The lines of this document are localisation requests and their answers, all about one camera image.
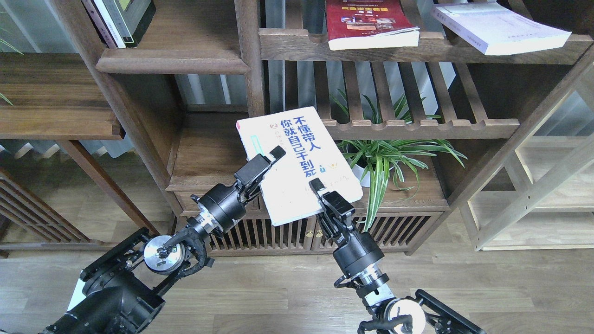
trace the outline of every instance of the dark wooden shelf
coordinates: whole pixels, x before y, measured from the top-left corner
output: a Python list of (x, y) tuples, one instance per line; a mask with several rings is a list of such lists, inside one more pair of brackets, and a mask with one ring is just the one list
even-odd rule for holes
[[(235, 181), (233, 174), (246, 161), (235, 122), (246, 117), (246, 113), (196, 113), (187, 116), (171, 181), (166, 188), (175, 192), (182, 206), (187, 207), (184, 211), (197, 213), (195, 204), (189, 199), (190, 193), (201, 195), (217, 183), (230, 185)], [(426, 160), (426, 163), (429, 170), (419, 171), (421, 184), (418, 193), (404, 199), (411, 197), (414, 190), (398, 191), (390, 183), (380, 212), (436, 212), (448, 209), (431, 161)], [(407, 181), (402, 187), (416, 185), (414, 174), (406, 168), (403, 171)], [(364, 199), (355, 202), (358, 212), (366, 209), (367, 194), (368, 189), (364, 188)]]
[(106, 49), (106, 73), (243, 74), (232, 0), (154, 0), (157, 11), (137, 48)]
[(463, 86), (464, 96), (462, 99), (467, 104), (465, 109), (470, 109), (471, 115), (462, 118), (462, 113), (457, 110), (458, 106), (452, 102), (454, 97), (450, 96), (439, 64), (426, 63), (433, 91), (440, 106), (438, 112), (441, 114), (439, 120), (427, 119), (415, 74), (408, 62), (400, 62), (399, 68), (412, 114), (412, 123), (407, 124), (401, 119), (396, 119), (386, 71), (382, 62), (372, 62), (371, 71), (378, 96), (378, 108), (382, 114), (383, 122), (372, 124), (370, 120), (364, 119), (355, 64), (353, 62), (343, 62), (350, 120), (341, 124), (331, 118), (326, 65), (323, 62), (315, 62), (314, 64), (317, 109), (324, 125), (335, 139), (509, 138), (520, 126), (518, 120), (514, 118), (489, 118), (468, 67), (464, 63), (456, 63), (454, 67)]
[(78, 54), (0, 53), (0, 138), (117, 140), (123, 130)]
[(481, 62), (572, 65), (592, 45), (588, 35), (571, 35), (563, 48), (511, 56), (485, 56), (464, 40), (449, 42), (441, 33), (422, 31), (419, 46), (331, 51), (325, 34), (304, 29), (260, 29), (263, 60)]

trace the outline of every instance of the book title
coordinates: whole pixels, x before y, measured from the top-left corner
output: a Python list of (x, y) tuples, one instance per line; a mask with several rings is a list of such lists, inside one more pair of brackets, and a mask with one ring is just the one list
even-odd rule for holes
[(316, 174), (316, 164), (308, 158), (309, 152), (320, 150), (321, 147), (315, 145), (315, 134), (311, 131), (305, 117), (297, 116), (292, 119), (283, 119), (280, 126), (285, 132), (285, 137), (289, 140), (305, 177), (313, 177)]

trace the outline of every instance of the slatted cabinet door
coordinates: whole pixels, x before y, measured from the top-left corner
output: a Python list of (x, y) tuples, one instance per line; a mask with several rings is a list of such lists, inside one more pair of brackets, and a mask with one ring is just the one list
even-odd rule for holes
[[(409, 251), (426, 234), (442, 212), (378, 213), (369, 233), (383, 251)], [(359, 232), (363, 231), (365, 216), (359, 214), (353, 223)], [(312, 251), (334, 251), (336, 245), (321, 233), (319, 223), (315, 226)]]
[(304, 218), (281, 226), (270, 219), (243, 219), (222, 239), (211, 235), (212, 256), (273, 255), (311, 251), (316, 218)]

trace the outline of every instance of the stacked book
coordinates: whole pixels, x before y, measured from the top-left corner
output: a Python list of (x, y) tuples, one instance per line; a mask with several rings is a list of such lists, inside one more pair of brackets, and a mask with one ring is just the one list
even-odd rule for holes
[(82, 0), (108, 47), (134, 48), (153, 19), (152, 0)]

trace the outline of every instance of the black cable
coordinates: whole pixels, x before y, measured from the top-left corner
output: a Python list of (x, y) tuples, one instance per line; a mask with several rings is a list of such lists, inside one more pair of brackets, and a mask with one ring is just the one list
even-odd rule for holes
[(412, 316), (410, 314), (397, 316), (391, 320), (374, 319), (369, 322), (360, 322), (359, 328), (357, 329), (357, 334), (364, 334), (365, 332), (377, 329), (393, 330), (394, 327), (404, 323), (412, 326)]

